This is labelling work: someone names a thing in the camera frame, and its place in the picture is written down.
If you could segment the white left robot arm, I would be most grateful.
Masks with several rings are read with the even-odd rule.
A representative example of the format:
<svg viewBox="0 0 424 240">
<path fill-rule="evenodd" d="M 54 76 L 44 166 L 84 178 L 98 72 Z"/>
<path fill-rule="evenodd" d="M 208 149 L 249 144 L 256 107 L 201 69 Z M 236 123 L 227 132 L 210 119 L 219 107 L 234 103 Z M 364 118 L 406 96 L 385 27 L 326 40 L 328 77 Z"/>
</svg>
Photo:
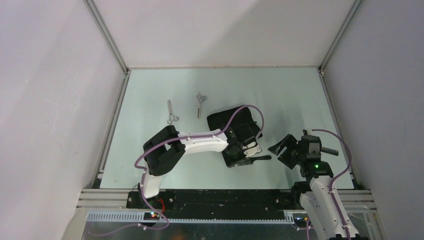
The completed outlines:
<svg viewBox="0 0 424 240">
<path fill-rule="evenodd" d="M 185 155 L 217 152 L 222 153 L 227 167 L 250 165 L 258 159 L 262 148 L 255 135 L 239 140 L 231 128 L 215 129 L 209 132 L 188 133 L 177 131 L 174 125 L 168 125 L 146 141 L 141 160 L 146 166 L 140 181 L 138 201 L 145 208 L 153 208 L 158 202 L 162 177 L 168 174 Z"/>
</svg>

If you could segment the black handled comb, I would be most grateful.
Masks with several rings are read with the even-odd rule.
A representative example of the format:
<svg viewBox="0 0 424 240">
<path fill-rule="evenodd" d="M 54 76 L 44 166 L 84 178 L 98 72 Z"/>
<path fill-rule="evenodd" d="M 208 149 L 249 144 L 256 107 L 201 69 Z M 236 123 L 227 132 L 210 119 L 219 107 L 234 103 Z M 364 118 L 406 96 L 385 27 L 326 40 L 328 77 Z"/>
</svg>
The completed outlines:
<svg viewBox="0 0 424 240">
<path fill-rule="evenodd" d="M 246 161 L 247 165 L 252 165 L 255 161 L 268 161 L 272 159 L 271 155 L 263 155 L 263 156 L 256 156 L 256 157 L 247 157 L 248 160 Z"/>
</svg>

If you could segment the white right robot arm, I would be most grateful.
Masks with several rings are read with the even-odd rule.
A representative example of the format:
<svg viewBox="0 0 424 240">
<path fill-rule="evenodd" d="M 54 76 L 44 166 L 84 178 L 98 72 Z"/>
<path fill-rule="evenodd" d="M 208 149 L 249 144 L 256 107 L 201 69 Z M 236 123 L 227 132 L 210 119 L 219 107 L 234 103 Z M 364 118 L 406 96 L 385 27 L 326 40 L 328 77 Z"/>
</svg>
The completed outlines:
<svg viewBox="0 0 424 240">
<path fill-rule="evenodd" d="M 335 186 L 338 177 L 322 160 L 322 153 L 337 156 L 337 150 L 324 147 L 318 136 L 305 131 L 300 140 L 288 134 L 268 151 L 286 167 L 300 167 L 300 175 L 305 180 L 293 184 L 290 201 L 295 208 L 306 211 L 307 231 L 313 227 L 320 240 L 361 239 Z"/>
</svg>

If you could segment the black zippered tool case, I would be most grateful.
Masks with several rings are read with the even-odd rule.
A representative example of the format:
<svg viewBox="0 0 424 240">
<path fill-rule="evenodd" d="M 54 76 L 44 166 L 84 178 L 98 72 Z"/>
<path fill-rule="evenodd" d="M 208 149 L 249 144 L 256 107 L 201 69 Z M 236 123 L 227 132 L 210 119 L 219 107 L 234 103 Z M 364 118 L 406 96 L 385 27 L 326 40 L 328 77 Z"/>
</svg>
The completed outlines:
<svg viewBox="0 0 424 240">
<path fill-rule="evenodd" d="M 222 130 L 238 108 L 239 107 L 234 107 L 208 115 L 206 120 L 209 129 L 211 131 L 216 129 Z M 230 131 L 237 137 L 239 142 L 243 142 L 251 137 L 256 137 L 260 131 L 260 127 L 257 125 L 257 122 L 253 120 L 250 109 L 245 107 L 234 116 L 225 134 L 229 134 Z"/>
</svg>

